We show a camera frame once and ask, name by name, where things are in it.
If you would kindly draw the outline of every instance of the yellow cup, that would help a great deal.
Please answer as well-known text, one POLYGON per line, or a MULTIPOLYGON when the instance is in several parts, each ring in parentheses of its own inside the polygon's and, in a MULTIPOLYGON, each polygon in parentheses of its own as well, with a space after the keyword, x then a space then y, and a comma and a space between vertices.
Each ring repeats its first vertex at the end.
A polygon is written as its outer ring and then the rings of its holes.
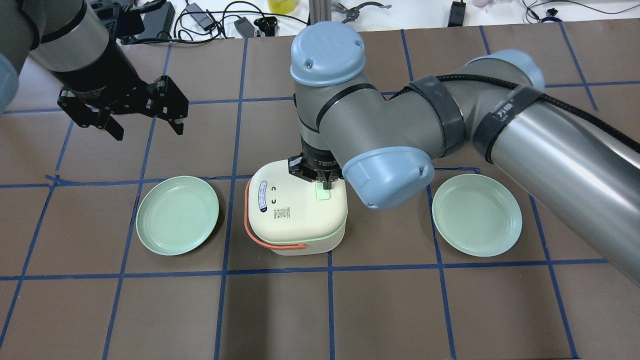
POLYGON ((267 0, 272 13, 290 13, 296 8, 296 0, 267 0))

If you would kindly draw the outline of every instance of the robotic arm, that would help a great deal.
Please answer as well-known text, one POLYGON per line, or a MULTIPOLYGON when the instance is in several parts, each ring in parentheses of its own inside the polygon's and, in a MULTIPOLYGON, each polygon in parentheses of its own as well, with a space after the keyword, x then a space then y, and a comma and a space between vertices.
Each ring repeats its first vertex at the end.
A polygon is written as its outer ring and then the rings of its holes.
POLYGON ((362 72, 362 39, 345 25, 304 29, 291 54, 303 147, 289 159, 292 175, 325 188, 344 177, 367 207, 388 209, 431 182, 431 159, 471 140, 640 285, 640 146, 543 94, 528 55, 483 56, 386 101, 362 72))
POLYGON ((141 33, 140 14, 165 1, 141 7, 110 0, 0 1, 0 33, 11 34, 0 41, 0 114, 15 97, 31 51, 63 84, 58 105, 78 126, 95 126, 122 140, 124 129, 111 115, 141 113, 166 120, 181 135, 187 98, 168 76, 152 84, 141 80, 116 44, 116 38, 141 33))

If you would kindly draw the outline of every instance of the light green plate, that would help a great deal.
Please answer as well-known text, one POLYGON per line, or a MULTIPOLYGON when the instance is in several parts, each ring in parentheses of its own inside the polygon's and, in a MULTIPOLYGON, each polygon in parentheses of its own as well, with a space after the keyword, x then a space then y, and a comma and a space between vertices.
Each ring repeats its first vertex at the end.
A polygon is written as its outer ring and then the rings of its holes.
POLYGON ((489 177, 452 177, 433 197, 433 221, 454 248, 474 256, 496 256, 520 237, 522 213, 513 195, 489 177))
POLYGON ((211 234, 218 213, 218 196, 211 185, 197 177, 173 177, 142 200, 136 231, 142 244, 156 254, 184 254, 211 234))

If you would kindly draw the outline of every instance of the qr code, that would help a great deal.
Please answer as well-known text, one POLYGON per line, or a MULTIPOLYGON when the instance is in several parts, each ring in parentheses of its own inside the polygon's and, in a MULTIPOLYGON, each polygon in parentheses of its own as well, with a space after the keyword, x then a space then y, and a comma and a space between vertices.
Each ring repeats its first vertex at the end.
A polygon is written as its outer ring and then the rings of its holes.
POLYGON ((276 218, 287 217, 287 209, 276 209, 276 218))

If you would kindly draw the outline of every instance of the light blue plastic cap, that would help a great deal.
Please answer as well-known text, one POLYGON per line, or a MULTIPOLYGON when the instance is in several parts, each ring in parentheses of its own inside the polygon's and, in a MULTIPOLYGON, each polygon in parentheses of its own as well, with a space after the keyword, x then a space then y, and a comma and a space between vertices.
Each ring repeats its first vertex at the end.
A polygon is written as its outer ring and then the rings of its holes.
POLYGON ((540 91, 545 91, 545 77, 542 74, 542 70, 536 66, 536 63, 533 62, 533 59, 527 53, 514 49, 500 50, 491 55, 475 58, 468 63, 472 63, 480 59, 500 59, 515 65, 518 69, 524 72, 525 75, 527 75, 534 88, 537 88, 540 91))
POLYGON ((304 28, 291 45, 291 76, 307 86, 332 86, 364 69, 364 42, 349 26, 321 21, 304 28))
POLYGON ((429 155, 414 147, 384 147, 347 161, 342 175, 370 209, 386 210, 423 191, 435 170, 429 155))
POLYGON ((0 54, 0 117, 18 92, 18 73, 13 65, 0 54))

